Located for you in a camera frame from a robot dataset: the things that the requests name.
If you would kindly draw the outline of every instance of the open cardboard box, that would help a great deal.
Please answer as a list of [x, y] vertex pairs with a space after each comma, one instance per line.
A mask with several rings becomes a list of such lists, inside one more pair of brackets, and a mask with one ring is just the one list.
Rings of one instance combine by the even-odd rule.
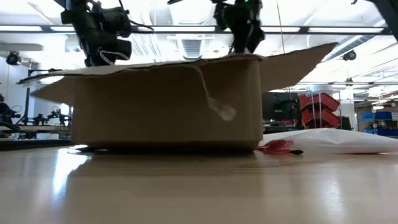
[[71, 140], [93, 147], [188, 144], [255, 149], [261, 93], [295, 85], [335, 44], [283, 55], [64, 70], [32, 96], [74, 107]]

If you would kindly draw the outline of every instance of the red storage bin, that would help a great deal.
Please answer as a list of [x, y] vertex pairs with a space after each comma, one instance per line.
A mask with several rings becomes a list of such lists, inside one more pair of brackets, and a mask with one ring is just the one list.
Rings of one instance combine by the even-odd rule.
[[[319, 111], [315, 112], [315, 119], [319, 120], [320, 116], [322, 114], [322, 127], [319, 126], [320, 122], [317, 122], [317, 128], [337, 128], [340, 124], [340, 119], [336, 115], [334, 115], [331, 111], [329, 110], [322, 110], [321, 113]], [[302, 112], [303, 115], [303, 124], [308, 126], [308, 127], [313, 127], [314, 121], [313, 121], [313, 113], [310, 112], [310, 110], [304, 110]]]
[[[321, 93], [321, 109], [327, 109], [329, 111], [336, 111], [339, 102], [335, 100], [333, 97], [326, 93]], [[314, 94], [313, 96], [313, 102], [315, 104], [315, 109], [319, 110], [319, 94]], [[300, 96], [300, 108], [301, 110], [312, 110], [312, 99], [311, 96], [305, 96], [301, 95]]]

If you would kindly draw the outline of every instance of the red object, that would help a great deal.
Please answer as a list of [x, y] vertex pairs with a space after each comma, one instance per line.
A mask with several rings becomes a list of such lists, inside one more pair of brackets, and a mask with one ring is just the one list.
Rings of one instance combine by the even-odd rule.
[[257, 150], [266, 154], [290, 154], [292, 152], [293, 143], [292, 140], [272, 140], [259, 147]]
[[[326, 93], [321, 93], [321, 109], [327, 109], [328, 111], [336, 111], [339, 102], [335, 100], [333, 97], [329, 96]], [[301, 110], [312, 110], [312, 98], [311, 96], [301, 95], [300, 97], [300, 108]], [[313, 96], [313, 103], [316, 110], [319, 110], [319, 94], [315, 94]]]
[[[336, 115], [334, 115], [332, 112], [328, 110], [322, 110], [321, 113], [319, 111], [315, 112], [315, 119], [319, 120], [322, 114], [322, 127], [319, 127], [317, 123], [317, 128], [337, 128], [338, 125], [340, 124], [340, 119]], [[306, 126], [309, 126], [310, 128], [313, 127], [313, 113], [310, 112], [309, 110], [304, 110], [302, 111], [302, 117], [303, 117], [303, 124]]]

